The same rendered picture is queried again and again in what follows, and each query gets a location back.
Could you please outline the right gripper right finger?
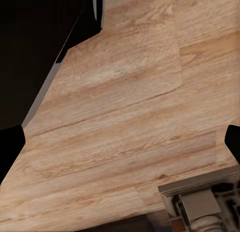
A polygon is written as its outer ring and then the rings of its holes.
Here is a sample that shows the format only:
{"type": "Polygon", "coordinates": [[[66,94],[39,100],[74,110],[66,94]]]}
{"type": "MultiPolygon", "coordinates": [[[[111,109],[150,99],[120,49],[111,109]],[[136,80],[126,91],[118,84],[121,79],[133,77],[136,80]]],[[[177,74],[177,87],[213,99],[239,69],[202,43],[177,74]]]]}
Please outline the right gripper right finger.
{"type": "Polygon", "coordinates": [[[224,142],[240,164],[240,126],[229,125],[224,142]]]}

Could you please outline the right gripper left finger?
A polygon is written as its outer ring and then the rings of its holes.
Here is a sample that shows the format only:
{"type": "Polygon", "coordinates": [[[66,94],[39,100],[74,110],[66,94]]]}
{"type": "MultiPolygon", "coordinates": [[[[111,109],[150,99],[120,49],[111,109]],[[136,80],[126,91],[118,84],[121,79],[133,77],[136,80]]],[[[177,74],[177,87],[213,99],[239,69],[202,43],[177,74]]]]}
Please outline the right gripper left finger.
{"type": "Polygon", "coordinates": [[[21,125],[0,130],[0,184],[26,144],[21,125]]]}

